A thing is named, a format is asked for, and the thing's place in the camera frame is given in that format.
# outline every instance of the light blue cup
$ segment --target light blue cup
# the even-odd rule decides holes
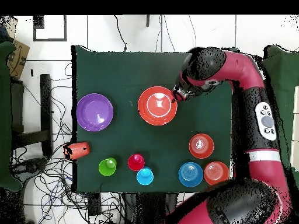
[[[153,180],[154,180],[154,175],[149,167],[143,167],[143,169],[138,171],[137,181],[141,185],[147,186],[151,184]]]
[[[186,187],[194,187],[203,180],[203,169],[195,162],[186,162],[179,170],[179,180]]]

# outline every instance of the cardboard box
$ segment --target cardboard box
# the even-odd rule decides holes
[[[15,40],[13,44],[16,50],[9,54],[7,66],[11,77],[20,79],[30,47],[17,40]]]

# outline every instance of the white tile floor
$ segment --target white tile floor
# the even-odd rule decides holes
[[[124,44],[119,36],[114,16],[67,16],[67,41],[33,41],[32,16],[16,16],[18,19],[15,39],[30,46],[29,55],[21,80],[40,101],[40,74],[50,74],[54,80],[69,78],[71,75],[71,45],[82,45],[94,51],[123,51]],[[151,15],[149,27],[145,26],[145,15],[123,15],[118,16],[119,28],[124,41],[127,43],[127,51],[152,51],[156,50],[157,35],[160,31],[159,15]],[[165,15],[163,19],[163,47],[162,51],[186,52],[195,45],[207,47],[232,47],[235,45],[242,52],[263,56],[263,49],[269,44],[279,44],[285,49],[295,50],[299,47],[299,28],[297,26],[298,15],[190,15],[193,22],[196,39],[194,37],[192,25],[188,15]],[[38,39],[63,38],[63,17],[45,16],[45,29],[37,30]],[[161,34],[157,44],[157,52],[161,51]],[[71,86],[71,80],[52,81],[52,88],[55,86]],[[66,105],[64,122],[72,128],[71,118],[71,89],[56,88],[52,95],[57,100]],[[25,132],[40,129],[40,106],[35,99],[25,89],[23,102],[23,124]],[[294,112],[298,113],[299,99],[294,104]],[[60,112],[57,106],[53,105],[53,117],[57,121],[60,119]],[[59,130],[53,121],[53,134]],[[54,142],[54,148],[63,144],[60,135]],[[22,156],[24,159],[42,157],[40,144],[29,145],[28,152]],[[21,154],[24,149],[18,149],[17,154]],[[62,149],[58,151],[54,158],[62,157]],[[293,161],[298,164],[299,160],[294,157]],[[68,166],[68,172],[72,172],[72,167]],[[51,178],[43,176],[47,182]],[[41,189],[46,190],[41,179],[36,178],[36,184]],[[187,199],[192,194],[180,194],[178,201]],[[34,184],[31,179],[25,191],[25,214],[28,219],[32,219],[37,224],[42,218],[40,201],[44,193]],[[103,194],[103,198],[109,198],[110,194]],[[48,201],[48,197],[43,198],[43,203]],[[57,224],[59,218],[66,210],[64,206],[53,207],[49,215],[52,219],[44,220],[42,224]],[[117,221],[119,215],[114,212]],[[77,209],[69,209],[65,214],[65,219],[61,219],[59,224],[87,224],[80,216]]]

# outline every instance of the red plate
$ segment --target red plate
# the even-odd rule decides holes
[[[228,178],[228,167],[222,162],[210,162],[204,169],[204,179],[211,186]]]
[[[189,142],[190,153],[199,159],[209,157],[214,150],[214,142],[207,134],[196,134]]]
[[[164,125],[170,122],[178,109],[178,103],[172,92],[165,87],[150,87],[138,101],[141,118],[151,125]]]

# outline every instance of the green cup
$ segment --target green cup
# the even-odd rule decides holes
[[[99,172],[104,176],[112,175],[116,170],[116,160],[114,158],[107,158],[102,160],[99,165]]]

